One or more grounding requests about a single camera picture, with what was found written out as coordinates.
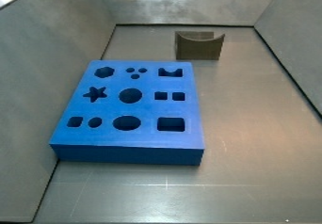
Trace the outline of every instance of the small round hole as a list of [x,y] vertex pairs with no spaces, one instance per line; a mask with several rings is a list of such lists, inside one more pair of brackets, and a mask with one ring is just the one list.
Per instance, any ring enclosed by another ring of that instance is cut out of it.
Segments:
[[126,72],[133,72],[134,69],[133,69],[133,68],[128,68],[125,71],[126,71]]
[[128,88],[120,92],[117,97],[124,103],[132,104],[140,100],[141,92],[136,88]]
[[101,118],[94,117],[88,121],[88,126],[90,128],[97,128],[97,126],[101,124]]
[[146,69],[141,68],[141,69],[138,69],[138,72],[140,72],[140,73],[145,73],[145,72],[146,72]]
[[121,131],[134,130],[140,126],[140,120],[133,116],[120,116],[113,120],[113,126]]
[[132,78],[132,79],[138,79],[138,75],[137,75],[137,74],[132,74],[132,75],[130,75],[130,78]]

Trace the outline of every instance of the gray floor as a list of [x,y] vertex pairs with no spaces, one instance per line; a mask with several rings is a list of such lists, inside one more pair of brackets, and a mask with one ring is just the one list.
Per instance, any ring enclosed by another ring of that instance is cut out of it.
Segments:
[[189,29],[225,33],[193,61],[201,165],[60,162],[36,223],[322,221],[320,119],[252,28],[118,26],[104,58],[173,60]]

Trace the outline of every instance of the blue foam block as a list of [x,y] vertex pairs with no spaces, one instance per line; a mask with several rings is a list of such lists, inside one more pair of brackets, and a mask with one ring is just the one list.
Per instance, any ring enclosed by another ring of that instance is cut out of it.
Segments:
[[204,135],[191,63],[92,61],[50,146],[68,161],[199,165]]

